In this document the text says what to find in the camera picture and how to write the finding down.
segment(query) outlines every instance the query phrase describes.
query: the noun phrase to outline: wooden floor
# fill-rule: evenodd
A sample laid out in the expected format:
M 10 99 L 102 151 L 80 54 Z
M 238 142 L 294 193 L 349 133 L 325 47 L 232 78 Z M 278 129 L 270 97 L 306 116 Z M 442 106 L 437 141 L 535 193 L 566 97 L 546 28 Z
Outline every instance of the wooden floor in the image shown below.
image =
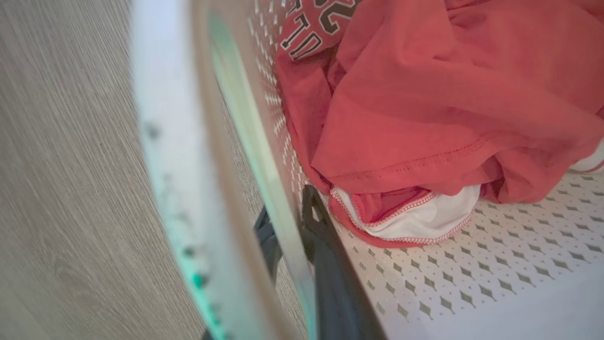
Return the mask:
M 203 332 L 144 172 L 129 10 L 127 0 L 0 0 L 0 340 Z M 240 175 L 249 181 L 243 161 Z M 246 200 L 262 205 L 253 185 Z M 278 291 L 302 337 L 283 271 Z

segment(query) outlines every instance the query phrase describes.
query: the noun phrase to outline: laundry basket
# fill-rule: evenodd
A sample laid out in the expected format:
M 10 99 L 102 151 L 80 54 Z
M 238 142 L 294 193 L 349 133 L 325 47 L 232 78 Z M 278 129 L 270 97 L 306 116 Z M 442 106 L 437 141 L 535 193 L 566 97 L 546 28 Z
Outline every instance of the laundry basket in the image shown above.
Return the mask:
M 316 337 L 300 237 L 307 178 L 274 68 L 294 0 L 137 0 L 132 67 L 141 141 L 167 236 L 215 339 L 290 339 L 242 199 L 231 117 Z M 567 174 L 535 204 L 479 201 L 433 246 L 380 249 L 334 221 L 390 339 L 604 338 L 604 177 Z

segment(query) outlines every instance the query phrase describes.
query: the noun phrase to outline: red clothing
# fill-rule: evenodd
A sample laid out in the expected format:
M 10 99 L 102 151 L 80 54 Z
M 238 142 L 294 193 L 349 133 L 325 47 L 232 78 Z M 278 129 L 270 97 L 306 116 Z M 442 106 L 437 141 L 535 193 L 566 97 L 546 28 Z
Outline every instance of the red clothing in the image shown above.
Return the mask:
M 276 64 L 304 170 L 348 192 L 364 222 L 476 184 L 500 203 L 543 199 L 604 137 L 603 9 L 297 1 Z

